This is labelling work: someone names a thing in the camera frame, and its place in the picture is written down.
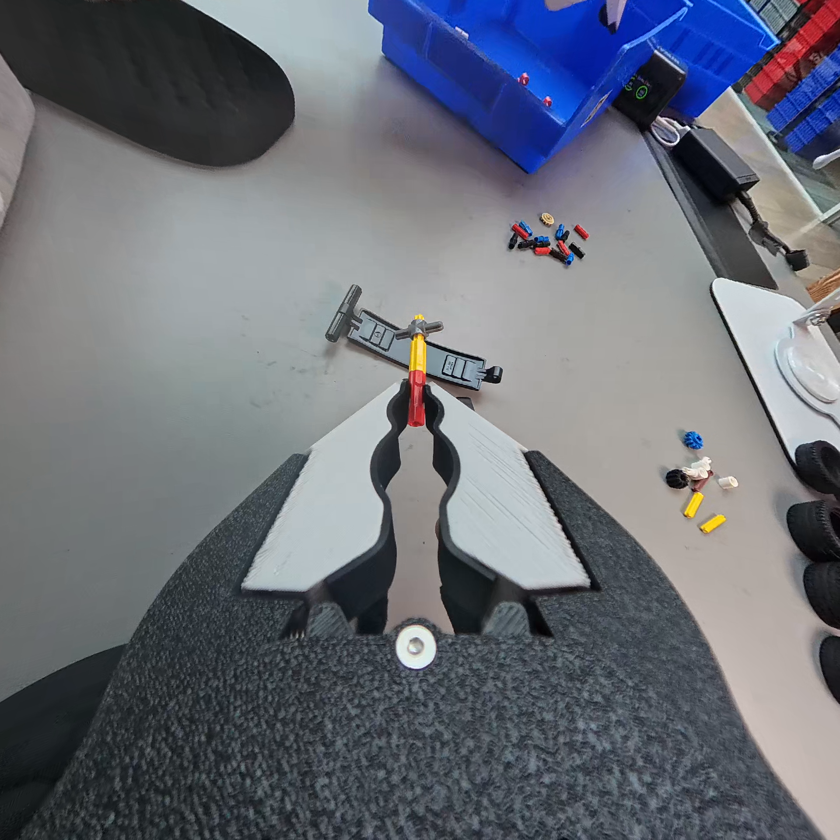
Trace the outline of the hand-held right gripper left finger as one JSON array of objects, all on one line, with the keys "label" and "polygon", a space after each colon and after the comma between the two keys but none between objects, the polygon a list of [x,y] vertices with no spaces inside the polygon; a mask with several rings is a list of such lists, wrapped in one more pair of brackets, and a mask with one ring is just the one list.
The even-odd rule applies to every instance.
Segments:
[{"label": "hand-held right gripper left finger", "polygon": [[245,595],[335,603],[357,632],[382,634],[396,571],[387,487],[401,466],[407,380],[314,443],[242,581]]}]

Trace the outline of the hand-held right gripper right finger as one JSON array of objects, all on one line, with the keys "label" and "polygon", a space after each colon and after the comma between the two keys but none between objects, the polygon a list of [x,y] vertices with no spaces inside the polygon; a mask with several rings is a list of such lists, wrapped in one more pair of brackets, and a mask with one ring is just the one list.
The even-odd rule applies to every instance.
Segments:
[{"label": "hand-held right gripper right finger", "polygon": [[440,596],[456,634],[512,624],[550,635],[544,596],[590,592],[592,575],[530,462],[529,451],[446,390],[428,385]]}]

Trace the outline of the blue plastic parts bin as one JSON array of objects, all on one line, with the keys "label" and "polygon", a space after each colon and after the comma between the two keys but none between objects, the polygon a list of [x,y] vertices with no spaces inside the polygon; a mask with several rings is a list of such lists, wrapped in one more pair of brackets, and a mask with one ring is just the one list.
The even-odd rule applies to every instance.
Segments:
[{"label": "blue plastic parts bin", "polygon": [[686,15],[655,42],[686,69],[669,106],[689,118],[699,117],[780,43],[743,1],[691,1]]},{"label": "blue plastic parts bin", "polygon": [[630,2],[629,43],[590,97],[566,122],[514,76],[521,38],[517,2],[370,1],[383,29],[382,53],[526,173],[534,173],[596,120],[652,55],[655,37],[690,2]]}]

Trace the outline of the red and yellow toy axle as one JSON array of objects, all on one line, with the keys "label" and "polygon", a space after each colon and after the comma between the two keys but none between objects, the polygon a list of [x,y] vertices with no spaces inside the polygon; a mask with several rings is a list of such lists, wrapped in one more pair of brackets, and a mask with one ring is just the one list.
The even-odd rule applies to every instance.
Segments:
[{"label": "red and yellow toy axle", "polygon": [[408,383],[409,403],[407,425],[421,427],[425,425],[425,387],[427,381],[427,336],[442,331],[441,321],[427,321],[418,313],[409,325],[395,333],[396,340],[410,340]]}]

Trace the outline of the black curved toy roof assembly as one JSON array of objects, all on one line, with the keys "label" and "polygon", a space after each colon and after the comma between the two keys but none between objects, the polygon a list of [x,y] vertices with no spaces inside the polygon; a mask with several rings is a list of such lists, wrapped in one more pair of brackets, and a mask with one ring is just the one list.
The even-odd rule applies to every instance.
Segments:
[{"label": "black curved toy roof assembly", "polygon": [[[415,339],[414,326],[400,328],[373,311],[361,308],[361,293],[360,286],[352,284],[349,287],[332,315],[325,339],[331,343],[347,339],[363,350],[409,370],[412,342]],[[483,384],[496,385],[501,382],[503,370],[500,366],[488,365],[485,359],[472,353],[431,341],[429,336],[432,333],[442,331],[441,322],[424,321],[423,328],[425,373],[428,379],[472,392],[478,392]]]}]

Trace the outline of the grey desk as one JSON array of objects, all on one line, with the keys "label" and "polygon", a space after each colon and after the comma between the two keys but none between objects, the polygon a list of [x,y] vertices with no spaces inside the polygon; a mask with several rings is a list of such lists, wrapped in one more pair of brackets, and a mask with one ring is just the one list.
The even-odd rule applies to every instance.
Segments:
[{"label": "grey desk", "polygon": [[2,698],[124,644],[286,458],[401,376],[324,332],[351,284],[504,369],[474,396],[667,573],[766,760],[838,838],[809,494],[643,137],[609,111],[535,175],[387,62],[366,2],[195,2],[269,53],[250,164],[142,150],[43,99],[2,229]]}]

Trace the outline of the black device with green lights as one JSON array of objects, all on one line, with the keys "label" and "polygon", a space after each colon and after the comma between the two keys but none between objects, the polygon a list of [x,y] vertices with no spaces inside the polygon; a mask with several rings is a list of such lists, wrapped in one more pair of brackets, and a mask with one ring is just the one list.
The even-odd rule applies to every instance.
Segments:
[{"label": "black device with green lights", "polygon": [[640,132],[649,131],[688,77],[687,67],[669,53],[656,49],[639,67],[613,102]]}]

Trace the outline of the black power adapter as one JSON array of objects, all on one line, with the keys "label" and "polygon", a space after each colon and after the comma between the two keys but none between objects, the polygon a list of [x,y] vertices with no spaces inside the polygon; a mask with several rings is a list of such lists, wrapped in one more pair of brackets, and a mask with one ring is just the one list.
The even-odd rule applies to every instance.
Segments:
[{"label": "black power adapter", "polygon": [[713,129],[690,128],[672,155],[718,203],[729,203],[760,183],[760,175]]}]

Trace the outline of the stack of red blue bins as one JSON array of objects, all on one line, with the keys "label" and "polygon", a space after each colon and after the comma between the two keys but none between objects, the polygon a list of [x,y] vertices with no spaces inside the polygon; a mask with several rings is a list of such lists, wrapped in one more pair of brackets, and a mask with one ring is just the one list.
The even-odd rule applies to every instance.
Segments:
[{"label": "stack of red blue bins", "polygon": [[743,88],[771,141],[808,160],[838,141],[839,2],[804,2]]}]

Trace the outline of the pile of small connector pins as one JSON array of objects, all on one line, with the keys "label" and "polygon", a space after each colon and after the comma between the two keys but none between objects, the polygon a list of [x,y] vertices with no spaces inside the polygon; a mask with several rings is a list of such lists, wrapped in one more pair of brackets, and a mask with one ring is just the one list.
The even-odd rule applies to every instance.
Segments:
[{"label": "pile of small connector pins", "polygon": [[585,259],[586,253],[578,240],[586,241],[588,238],[588,232],[579,224],[573,228],[559,224],[551,235],[547,235],[535,233],[521,219],[511,225],[507,251],[529,251],[535,256],[551,257],[564,266],[571,266],[576,260]]}]

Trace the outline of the black rubber toy tire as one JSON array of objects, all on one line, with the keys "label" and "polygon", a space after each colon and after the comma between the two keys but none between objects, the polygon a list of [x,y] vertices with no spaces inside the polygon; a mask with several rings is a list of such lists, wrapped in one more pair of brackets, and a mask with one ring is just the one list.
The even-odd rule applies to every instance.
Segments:
[{"label": "black rubber toy tire", "polygon": [[827,688],[840,701],[840,638],[830,635],[824,637],[818,650],[818,659],[822,676]]},{"label": "black rubber toy tire", "polygon": [[824,440],[799,445],[794,466],[801,480],[824,495],[839,496],[839,451]]},{"label": "black rubber toy tire", "polygon": [[827,500],[792,505],[786,523],[797,548],[812,562],[839,561],[839,506]]},{"label": "black rubber toy tire", "polygon": [[803,573],[805,595],[824,624],[839,629],[839,562],[812,562]]}]

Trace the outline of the white metal book stand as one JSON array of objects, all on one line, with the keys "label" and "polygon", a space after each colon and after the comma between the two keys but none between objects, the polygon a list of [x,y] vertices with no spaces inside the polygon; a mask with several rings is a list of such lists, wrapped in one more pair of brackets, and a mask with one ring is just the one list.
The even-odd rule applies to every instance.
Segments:
[{"label": "white metal book stand", "polygon": [[710,293],[794,469],[801,444],[824,440],[838,449],[839,365],[822,331],[838,308],[838,289],[809,308],[724,278]]}]

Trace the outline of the person's grey patterned sweatshirt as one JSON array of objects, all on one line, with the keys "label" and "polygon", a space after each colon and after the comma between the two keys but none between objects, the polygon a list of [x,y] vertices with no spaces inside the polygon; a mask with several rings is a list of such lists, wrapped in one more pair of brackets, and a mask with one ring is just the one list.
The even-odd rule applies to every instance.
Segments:
[{"label": "person's grey patterned sweatshirt", "polygon": [[1,58],[1,225],[23,169],[35,123],[35,105],[28,91]]}]

